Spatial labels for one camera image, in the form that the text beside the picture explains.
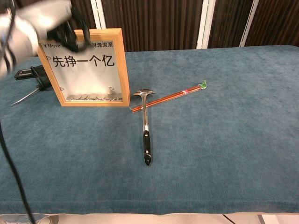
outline blue tablecloth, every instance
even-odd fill
[[[0,82],[3,132],[34,213],[299,212],[298,47],[126,59],[131,94],[153,89],[149,101],[207,81],[148,109],[150,167],[141,112],[61,107],[53,90],[10,107],[35,80]],[[16,70],[37,65],[31,58]],[[0,180],[0,213],[25,213],[2,152]]]

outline black cable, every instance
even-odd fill
[[[14,6],[14,0],[10,0],[10,12],[11,12],[11,22],[10,22],[10,25],[9,25],[9,29],[8,29],[8,32],[7,32],[7,35],[6,35],[6,40],[4,42],[4,44],[2,45],[2,51],[0,52],[0,62],[1,60],[4,58],[4,55],[5,55],[5,50],[6,48],[8,47],[8,40],[9,40],[9,37],[11,35],[11,32],[13,30],[13,27],[14,27],[14,18],[15,18],[15,6]],[[35,224],[35,220],[33,218],[33,215],[31,213],[31,209],[28,205],[28,202],[27,202],[27,199],[26,199],[26,195],[25,195],[25,191],[24,191],[24,188],[23,188],[23,185],[22,185],[22,182],[21,182],[21,179],[20,179],[20,176],[18,174],[18,171],[14,165],[14,162],[13,160],[11,159],[10,157],[10,154],[8,152],[8,149],[7,149],[7,146],[5,144],[5,141],[4,141],[4,136],[3,136],[3,133],[2,133],[2,127],[1,127],[1,122],[0,122],[0,143],[1,143],[1,146],[2,146],[2,150],[3,150],[3,153],[9,163],[9,166],[14,174],[14,178],[17,182],[17,185],[18,185],[18,188],[19,188],[19,191],[20,191],[20,194],[21,194],[21,198],[22,198],[22,201],[23,201],[23,204],[25,206],[25,209],[28,213],[28,216],[29,216],[29,219],[31,221],[32,224]]]
[[[227,217],[226,215],[222,214],[228,221],[230,221],[231,223],[235,224],[229,217]]]

